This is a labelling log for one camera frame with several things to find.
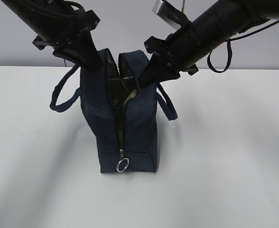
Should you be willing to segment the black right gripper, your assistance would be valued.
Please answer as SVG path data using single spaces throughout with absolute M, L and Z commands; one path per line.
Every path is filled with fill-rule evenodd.
M 192 23 L 182 26 L 165 40 L 151 36 L 144 46 L 152 56 L 138 78 L 140 87 L 177 80 L 179 71 L 192 76 L 198 72 L 196 62 L 210 53 Z

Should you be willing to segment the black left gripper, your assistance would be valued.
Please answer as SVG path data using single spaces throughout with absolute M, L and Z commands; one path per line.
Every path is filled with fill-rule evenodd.
M 71 17 L 66 21 L 63 20 L 62 26 L 55 26 L 58 31 L 50 38 L 38 35 L 32 43 L 39 50 L 50 46 L 54 48 L 55 57 L 68 60 L 91 71 L 98 71 L 103 66 L 103 60 L 95 47 L 90 32 L 96 29 L 100 18 L 94 11 L 84 9 L 74 10 Z

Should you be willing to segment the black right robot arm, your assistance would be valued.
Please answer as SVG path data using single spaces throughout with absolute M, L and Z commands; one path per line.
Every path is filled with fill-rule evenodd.
M 195 74 L 195 64 L 232 36 L 279 20 L 279 0 L 218 0 L 194 21 L 166 0 L 156 1 L 152 11 L 176 31 L 165 40 L 150 37 L 144 43 L 152 57 L 139 76 L 142 87 L 176 80 L 180 72 Z

